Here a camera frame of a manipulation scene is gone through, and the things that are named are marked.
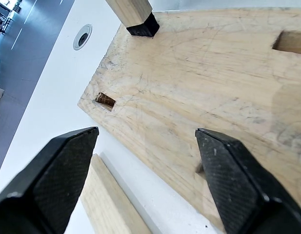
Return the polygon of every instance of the rectangular slot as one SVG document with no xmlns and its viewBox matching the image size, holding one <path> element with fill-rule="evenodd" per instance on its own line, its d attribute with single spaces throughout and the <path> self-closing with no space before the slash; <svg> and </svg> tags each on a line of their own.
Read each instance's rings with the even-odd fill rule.
<svg viewBox="0 0 301 234">
<path fill-rule="evenodd" d="M 301 32 L 282 31 L 274 43 L 273 49 L 301 54 Z"/>
<path fill-rule="evenodd" d="M 95 102 L 101 104 L 102 107 L 105 108 L 107 111 L 112 111 L 116 103 L 115 100 L 103 93 L 98 93 L 97 97 L 95 98 Z"/>
</svg>

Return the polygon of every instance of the round hole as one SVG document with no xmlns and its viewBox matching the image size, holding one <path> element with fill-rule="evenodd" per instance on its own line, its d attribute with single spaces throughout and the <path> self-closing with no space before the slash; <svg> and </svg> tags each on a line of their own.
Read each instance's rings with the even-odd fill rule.
<svg viewBox="0 0 301 234">
<path fill-rule="evenodd" d="M 88 42 L 91 33 L 92 33 L 92 25 L 87 24 L 84 27 L 82 27 L 78 32 L 78 34 L 76 35 L 76 38 L 74 39 L 73 48 L 75 50 L 81 49 Z"/>
<path fill-rule="evenodd" d="M 79 46 L 82 46 L 88 37 L 88 33 L 84 33 L 79 39 Z"/>
</svg>

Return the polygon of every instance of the black plastic cap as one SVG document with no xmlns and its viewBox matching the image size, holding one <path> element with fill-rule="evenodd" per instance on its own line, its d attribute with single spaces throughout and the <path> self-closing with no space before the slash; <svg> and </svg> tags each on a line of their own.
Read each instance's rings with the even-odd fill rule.
<svg viewBox="0 0 301 234">
<path fill-rule="evenodd" d="M 150 13 L 146 21 L 140 25 L 126 28 L 132 36 L 153 37 L 159 30 L 160 26 L 155 16 Z"/>
</svg>

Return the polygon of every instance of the wooden strip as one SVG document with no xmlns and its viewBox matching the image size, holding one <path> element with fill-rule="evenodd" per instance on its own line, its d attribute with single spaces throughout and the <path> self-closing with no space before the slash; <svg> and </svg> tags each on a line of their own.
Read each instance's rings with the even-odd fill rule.
<svg viewBox="0 0 301 234">
<path fill-rule="evenodd" d="M 96 233 L 151 233 L 98 155 L 94 155 L 81 201 Z"/>
<path fill-rule="evenodd" d="M 119 29 L 79 106 L 219 228 L 196 173 L 198 127 L 241 140 L 301 206 L 301 54 L 272 49 L 282 31 L 301 32 L 301 10 L 155 16 L 153 39 Z"/>
<path fill-rule="evenodd" d="M 148 0 L 106 0 L 125 27 L 145 22 L 152 11 Z"/>
</svg>

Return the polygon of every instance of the dark floor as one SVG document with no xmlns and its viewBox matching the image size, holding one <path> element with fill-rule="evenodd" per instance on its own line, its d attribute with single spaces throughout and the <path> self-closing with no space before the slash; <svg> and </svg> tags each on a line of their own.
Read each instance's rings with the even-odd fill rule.
<svg viewBox="0 0 301 234">
<path fill-rule="evenodd" d="M 22 0 L 0 35 L 0 167 L 73 2 Z"/>
</svg>

